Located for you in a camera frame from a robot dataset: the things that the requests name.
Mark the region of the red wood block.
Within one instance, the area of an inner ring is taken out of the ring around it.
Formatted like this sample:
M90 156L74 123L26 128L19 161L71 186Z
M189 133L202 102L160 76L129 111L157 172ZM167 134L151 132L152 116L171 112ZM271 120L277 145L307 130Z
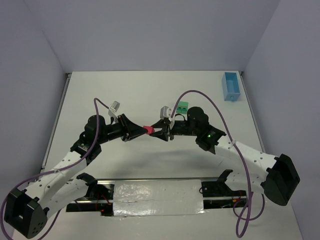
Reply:
M147 135L150 135L155 132L155 130L152 126L144 125L143 127L147 130L147 133L146 133Z

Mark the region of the light green long block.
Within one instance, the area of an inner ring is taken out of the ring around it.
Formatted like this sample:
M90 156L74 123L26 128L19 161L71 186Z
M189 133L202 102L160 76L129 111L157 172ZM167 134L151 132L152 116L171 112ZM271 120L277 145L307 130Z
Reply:
M177 104L177 109L181 111L186 111L188 109L189 103L186 101L179 101Z

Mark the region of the blue plastic box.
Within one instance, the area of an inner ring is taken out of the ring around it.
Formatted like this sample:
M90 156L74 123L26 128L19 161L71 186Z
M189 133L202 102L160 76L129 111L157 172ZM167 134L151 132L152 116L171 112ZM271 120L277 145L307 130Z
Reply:
M236 102L241 95L237 73L224 72L221 83L224 100Z

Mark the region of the dark green wood block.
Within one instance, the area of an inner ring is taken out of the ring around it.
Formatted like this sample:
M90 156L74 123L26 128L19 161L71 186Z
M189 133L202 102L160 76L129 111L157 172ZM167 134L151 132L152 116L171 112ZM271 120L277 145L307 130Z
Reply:
M178 107L178 108L176 109L176 113L177 113L177 114L187 114L187 111L188 111L188 109L185 108L185 107Z

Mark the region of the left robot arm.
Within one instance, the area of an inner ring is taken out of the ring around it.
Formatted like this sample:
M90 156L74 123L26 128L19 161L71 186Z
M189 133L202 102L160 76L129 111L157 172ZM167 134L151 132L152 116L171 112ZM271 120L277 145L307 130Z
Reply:
M54 168L36 176L36 182L23 190L13 188L1 208L4 221L27 239L36 237L54 213L97 184L82 170L101 153L101 144L115 139L131 141L148 132L124 114L110 120L106 124L103 116L91 116L79 139Z

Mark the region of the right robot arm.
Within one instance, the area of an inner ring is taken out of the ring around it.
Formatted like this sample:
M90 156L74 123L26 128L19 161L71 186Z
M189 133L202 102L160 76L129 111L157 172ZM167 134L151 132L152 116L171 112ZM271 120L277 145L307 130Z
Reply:
M299 174L289 156L274 156L230 140L224 131L210 125L209 117L200 107L191 107L184 120L170 121L168 117L161 117L152 128L156 130L150 134L152 137L167 142L175 136L195 136L195 142L202 150L223 158L226 163L246 163L248 172L257 178L252 183L255 191L262 192L279 206L288 204L300 183Z

